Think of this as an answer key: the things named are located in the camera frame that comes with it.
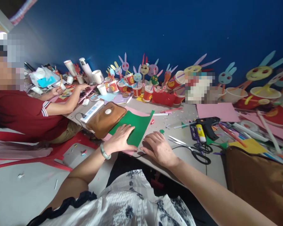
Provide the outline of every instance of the woman's right hand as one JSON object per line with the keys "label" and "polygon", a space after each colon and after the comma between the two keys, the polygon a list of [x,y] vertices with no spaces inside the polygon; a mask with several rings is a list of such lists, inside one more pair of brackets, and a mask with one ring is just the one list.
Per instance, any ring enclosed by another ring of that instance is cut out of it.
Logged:
{"label": "woman's right hand", "polygon": [[150,133],[146,135],[144,141],[146,141],[152,147],[153,151],[146,147],[141,147],[141,150],[147,155],[150,155],[163,167],[169,169],[177,166],[180,163],[180,159],[174,154],[167,140],[161,133],[157,131]]}
{"label": "woman's right hand", "polygon": [[79,90],[87,90],[87,89],[90,89],[90,85],[85,84],[85,83],[79,84],[79,85],[76,86],[76,88],[79,89]]}

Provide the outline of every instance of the hand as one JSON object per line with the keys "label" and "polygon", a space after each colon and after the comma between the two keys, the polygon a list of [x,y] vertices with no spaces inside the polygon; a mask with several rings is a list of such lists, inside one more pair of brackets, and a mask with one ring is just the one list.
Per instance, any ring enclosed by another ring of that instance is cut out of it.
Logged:
{"label": "hand", "polygon": [[180,159],[174,154],[167,140],[161,133],[157,131],[150,133],[146,135],[144,141],[152,147],[153,151],[146,147],[141,147],[141,150],[147,155],[150,155],[160,165],[171,168],[179,164]]}
{"label": "hand", "polygon": [[51,90],[51,93],[52,93],[53,96],[61,95],[63,92],[64,92],[64,90],[62,90],[59,87],[55,87]]}
{"label": "hand", "polygon": [[113,152],[119,152],[123,150],[134,150],[137,151],[138,148],[134,145],[128,145],[127,139],[130,133],[134,130],[135,126],[131,125],[122,125],[120,126],[115,134],[104,143],[104,150],[107,155],[110,155]]}
{"label": "hand", "polygon": [[79,84],[75,88],[79,89],[79,90],[87,90],[87,89],[90,89],[90,85],[88,85],[88,84]]}

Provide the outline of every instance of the red polo shirt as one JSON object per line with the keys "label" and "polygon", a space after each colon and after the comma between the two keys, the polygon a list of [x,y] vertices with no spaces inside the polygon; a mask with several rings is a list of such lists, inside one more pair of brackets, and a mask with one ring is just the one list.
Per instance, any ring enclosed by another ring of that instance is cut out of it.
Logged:
{"label": "red polo shirt", "polygon": [[67,128],[64,116],[48,116],[49,101],[32,98],[17,90],[0,91],[0,122],[9,129],[51,141]]}

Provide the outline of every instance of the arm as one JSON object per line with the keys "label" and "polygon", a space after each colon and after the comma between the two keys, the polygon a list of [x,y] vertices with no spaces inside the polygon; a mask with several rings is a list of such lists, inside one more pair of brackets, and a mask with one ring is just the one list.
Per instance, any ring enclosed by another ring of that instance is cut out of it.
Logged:
{"label": "arm", "polygon": [[59,87],[55,87],[55,88],[52,88],[52,90],[50,92],[43,94],[42,96],[40,96],[37,99],[47,101],[47,100],[50,100],[51,98],[53,98],[54,96],[61,95],[63,92],[64,92],[64,90],[60,89]]}
{"label": "arm", "polygon": [[[111,153],[122,150],[137,151],[137,147],[127,144],[127,139],[134,128],[135,127],[131,127],[131,125],[122,125],[119,127],[116,133],[104,143],[106,154],[110,155]],[[105,158],[100,148],[96,149],[88,158],[70,172],[63,181],[56,196],[45,209],[49,207],[56,209],[61,206],[64,199],[69,197],[78,198],[82,191],[87,191],[88,184],[94,179],[104,160]]]}
{"label": "arm", "polygon": [[238,196],[176,157],[161,133],[151,133],[144,140],[153,151],[145,147],[141,150],[168,168],[195,195],[218,225],[275,225]]}
{"label": "arm", "polygon": [[50,103],[46,108],[48,116],[63,115],[73,112],[78,104],[81,91],[87,88],[90,88],[87,84],[77,85],[65,104]]}

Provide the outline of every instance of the white thermos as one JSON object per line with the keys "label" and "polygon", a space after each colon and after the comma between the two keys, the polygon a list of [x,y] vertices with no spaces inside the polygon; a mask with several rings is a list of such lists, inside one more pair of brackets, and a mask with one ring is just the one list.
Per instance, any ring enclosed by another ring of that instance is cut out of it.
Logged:
{"label": "white thermos", "polygon": [[80,58],[79,61],[80,61],[80,64],[81,64],[84,72],[86,73],[90,83],[93,83],[94,79],[93,79],[92,70],[91,70],[89,64],[86,62],[85,58],[83,58],[83,57]]}

